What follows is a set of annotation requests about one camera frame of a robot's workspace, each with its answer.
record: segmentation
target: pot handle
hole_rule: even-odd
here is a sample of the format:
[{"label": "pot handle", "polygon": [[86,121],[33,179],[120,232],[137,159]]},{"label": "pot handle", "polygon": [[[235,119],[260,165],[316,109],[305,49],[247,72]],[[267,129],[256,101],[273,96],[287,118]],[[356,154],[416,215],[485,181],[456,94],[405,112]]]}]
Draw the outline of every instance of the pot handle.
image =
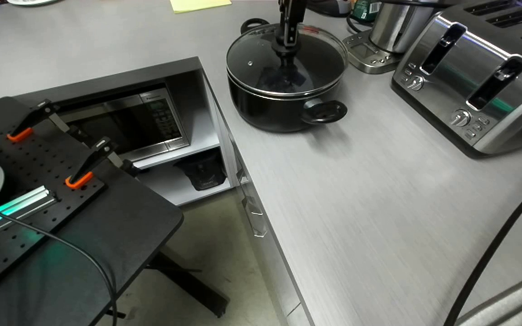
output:
[{"label": "pot handle", "polygon": [[305,103],[302,119],[309,125],[327,125],[340,121],[349,112],[349,107],[342,101],[311,100]]},{"label": "pot handle", "polygon": [[267,25],[269,22],[264,18],[249,18],[242,23],[242,34],[246,34],[249,29],[260,27],[260,25]]}]

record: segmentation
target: toaster slot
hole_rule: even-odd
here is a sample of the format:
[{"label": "toaster slot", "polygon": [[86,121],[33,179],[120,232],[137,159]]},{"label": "toaster slot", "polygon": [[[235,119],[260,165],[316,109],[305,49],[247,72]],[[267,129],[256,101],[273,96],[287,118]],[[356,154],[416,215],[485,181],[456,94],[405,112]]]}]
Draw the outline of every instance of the toaster slot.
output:
[{"label": "toaster slot", "polygon": [[505,11],[516,5],[517,5],[516,0],[499,0],[499,2],[488,2],[488,4],[468,7],[467,13],[472,13],[476,16],[485,16],[485,14]]},{"label": "toaster slot", "polygon": [[458,43],[458,40],[461,40],[461,36],[467,33],[465,25],[452,25],[445,36],[439,40],[439,43],[436,45],[436,49],[429,54],[429,58],[423,63],[423,71],[427,74],[432,74],[438,65],[441,63],[441,60],[447,56],[447,52]]},{"label": "toaster slot", "polygon": [[522,58],[514,56],[505,61],[487,83],[468,100],[476,109],[488,105],[507,85],[510,85],[522,72]]},{"label": "toaster slot", "polygon": [[496,18],[490,18],[488,22],[503,29],[514,27],[514,25],[522,23],[522,11],[514,11],[510,14],[496,16]]}]

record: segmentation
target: countertop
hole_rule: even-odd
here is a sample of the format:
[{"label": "countertop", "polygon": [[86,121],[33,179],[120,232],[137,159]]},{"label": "countertop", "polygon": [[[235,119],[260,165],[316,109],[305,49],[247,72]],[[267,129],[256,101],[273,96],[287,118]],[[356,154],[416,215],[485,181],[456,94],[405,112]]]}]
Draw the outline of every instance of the countertop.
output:
[{"label": "countertop", "polygon": [[[441,324],[483,250],[522,201],[522,150],[470,159],[391,90],[392,74],[349,69],[331,127],[276,136],[235,109],[226,52],[251,16],[235,0],[175,14],[168,0],[64,0],[0,7],[0,96],[200,56],[229,129],[320,326]],[[349,36],[345,20],[307,23]],[[522,221],[468,306],[522,279]]]}]

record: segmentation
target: power cord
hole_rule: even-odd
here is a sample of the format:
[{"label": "power cord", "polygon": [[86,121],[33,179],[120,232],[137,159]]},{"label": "power cord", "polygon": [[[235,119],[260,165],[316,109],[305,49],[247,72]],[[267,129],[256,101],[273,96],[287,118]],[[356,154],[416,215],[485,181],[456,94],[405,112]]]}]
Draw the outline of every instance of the power cord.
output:
[{"label": "power cord", "polygon": [[15,223],[15,224],[21,224],[21,226],[24,226],[24,228],[28,228],[28,230],[33,230],[33,232],[37,232],[37,234],[44,234],[46,237],[50,237],[50,239],[53,239],[53,241],[59,241],[59,243],[73,248],[73,250],[75,250],[77,253],[81,253],[82,257],[86,257],[86,259],[102,273],[102,277],[104,277],[104,281],[106,281],[106,286],[108,286],[108,290],[110,290],[110,293],[111,293],[113,326],[119,326],[117,282],[111,279],[110,272],[99,263],[99,259],[95,259],[91,253],[88,253],[88,252],[86,252],[84,248],[81,248],[79,244],[70,243],[70,241],[66,241],[66,239],[62,239],[62,237],[59,237],[59,235],[53,235],[53,234],[43,230],[43,228],[37,228],[37,226],[33,226],[33,224],[28,224],[28,223],[24,223],[24,221],[21,221],[21,219],[15,219],[14,215],[0,215],[0,217],[6,217],[6,221],[12,221],[12,223]]},{"label": "power cord", "polygon": [[351,27],[352,31],[356,31],[356,33],[363,33],[363,31],[356,25],[356,22],[358,22],[358,18],[356,18],[354,14],[349,14],[349,16],[347,16],[349,27]]},{"label": "power cord", "polygon": [[450,313],[449,313],[449,317],[445,320],[445,326],[456,326],[456,322],[458,322],[458,319],[459,319],[459,315],[461,315],[461,311],[465,308],[467,299],[472,295],[476,284],[479,282],[479,277],[483,275],[485,268],[494,259],[494,255],[499,250],[501,243],[507,239],[507,235],[510,234],[510,230],[514,228],[514,224],[519,221],[521,215],[522,215],[522,201],[514,210],[514,214],[508,217],[508,221],[503,224],[503,228],[499,230],[499,234],[496,235],[492,244],[483,253],[483,257],[478,263],[476,270],[472,272],[472,275],[465,282],[456,304],[452,306],[452,310],[450,310]]}]

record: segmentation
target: cabinet door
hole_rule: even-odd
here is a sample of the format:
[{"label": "cabinet door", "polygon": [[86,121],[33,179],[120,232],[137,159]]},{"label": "cabinet door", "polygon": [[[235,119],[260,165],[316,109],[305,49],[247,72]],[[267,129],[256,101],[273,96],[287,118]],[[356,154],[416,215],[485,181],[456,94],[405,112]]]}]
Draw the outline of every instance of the cabinet door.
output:
[{"label": "cabinet door", "polygon": [[249,172],[244,165],[244,159],[238,148],[236,148],[236,157],[238,157],[238,167],[240,167],[240,172],[238,172],[240,190],[244,196],[242,203],[244,203],[249,224],[253,228],[253,241],[255,241],[255,248],[262,264],[262,272],[265,275],[267,286],[271,288],[271,293],[275,297],[275,302],[282,317],[287,319],[287,315],[291,315],[296,310],[296,306],[300,306],[302,299],[300,299],[296,282],[293,279],[293,273],[282,253],[276,234],[271,226],[271,221],[267,219],[267,214],[264,210],[256,186],[253,179],[249,177]]}]

